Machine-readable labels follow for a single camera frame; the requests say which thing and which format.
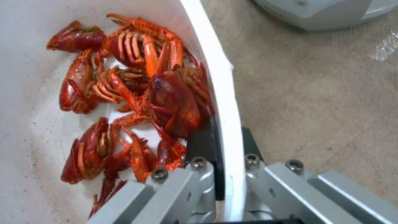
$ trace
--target hex socket screw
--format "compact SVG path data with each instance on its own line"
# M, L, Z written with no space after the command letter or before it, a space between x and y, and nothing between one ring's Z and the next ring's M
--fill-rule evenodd
M159 167L159 168L153 170L150 176L154 182L162 183L167 179L169 174L167 172L167 169L165 169L163 167Z
M260 158L256 154L245 155L245 167L246 169L258 169L260 168Z
M192 158L191 160L191 168L192 170L205 170L207 165L207 160L204 157L197 156Z
M299 176L304 172L304 164L297 159L289 159L285 166Z

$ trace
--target crawfish body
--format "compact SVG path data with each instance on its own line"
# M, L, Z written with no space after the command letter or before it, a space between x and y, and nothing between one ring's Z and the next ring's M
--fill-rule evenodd
M59 107L63 111L88 114L96 106L97 96L91 91L93 51L82 51L69 67L59 94Z
M156 74L149 83L148 101L153 105L154 120L176 138L188 138L198 129L202 115L191 90L175 71Z
M61 174L61 180L76 184L96 177L115 150L118 132L101 117L80 138L75 139Z
M75 20L50 39L47 49L67 52L80 52L86 49L98 51L105 37L99 27L85 28Z

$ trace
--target silver metal bracket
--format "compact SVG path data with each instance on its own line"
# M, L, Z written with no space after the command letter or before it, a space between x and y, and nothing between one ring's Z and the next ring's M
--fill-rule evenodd
M88 223L198 223L215 217L214 169L195 157L185 169L154 170L146 184L128 181Z
M247 220L299 218L304 223L398 223L398 209L336 171L311 177L289 160L266 166L246 160Z

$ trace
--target white bucket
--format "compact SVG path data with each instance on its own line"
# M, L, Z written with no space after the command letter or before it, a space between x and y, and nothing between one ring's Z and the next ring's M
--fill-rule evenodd
M52 35L73 20L118 28L107 13L141 16L177 33L205 63L217 110L225 169L223 219L240 220L245 201L244 155L232 65L199 1L4 0L0 7L1 223L82 223L87 220L101 179L70 185L60 180L72 141L105 108L88 116L62 112L61 82L76 56L46 50Z

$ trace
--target beige carpet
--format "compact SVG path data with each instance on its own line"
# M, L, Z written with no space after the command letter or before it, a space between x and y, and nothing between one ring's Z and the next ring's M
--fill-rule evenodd
M242 125L267 163L336 169L398 204L398 53L368 57L398 10L351 29L305 32L251 1L202 1L235 66Z

